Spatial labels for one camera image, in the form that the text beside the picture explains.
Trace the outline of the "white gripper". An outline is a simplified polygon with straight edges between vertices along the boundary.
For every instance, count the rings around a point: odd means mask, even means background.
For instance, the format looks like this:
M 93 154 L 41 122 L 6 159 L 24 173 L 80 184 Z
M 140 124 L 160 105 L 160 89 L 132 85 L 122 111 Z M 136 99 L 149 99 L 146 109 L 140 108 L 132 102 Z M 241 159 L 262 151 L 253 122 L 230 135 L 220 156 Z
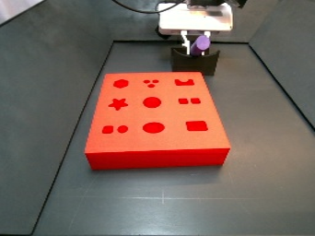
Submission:
M 190 42 L 188 32 L 198 34 L 209 39 L 210 31 L 230 31 L 232 9 L 226 3 L 218 6 L 189 6 L 186 3 L 172 7 L 170 3 L 157 5 L 158 31 L 164 35 L 181 35 L 181 46 L 185 54 L 190 54 Z

